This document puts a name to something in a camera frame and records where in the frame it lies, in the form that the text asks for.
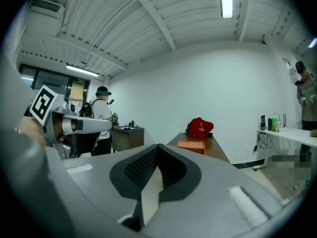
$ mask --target fluorescent light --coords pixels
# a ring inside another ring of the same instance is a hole
[[[221,15],[223,18],[232,18],[233,1],[232,0],[221,0]]]
[[[28,77],[21,77],[21,78],[26,79],[26,80],[31,80],[31,81],[34,80],[33,78],[28,78]]]
[[[88,74],[88,75],[91,75],[91,76],[95,76],[95,77],[99,76],[99,74],[97,74],[97,73],[93,73],[93,72],[90,72],[90,71],[87,71],[87,70],[84,70],[84,69],[80,69],[80,68],[76,68],[76,67],[73,67],[73,66],[69,66],[69,65],[66,65],[66,68],[74,70],[74,71],[77,71],[77,72],[81,72],[81,73],[84,73],[84,74]]]
[[[312,43],[308,46],[309,48],[313,48],[317,43],[317,38],[314,38]]]

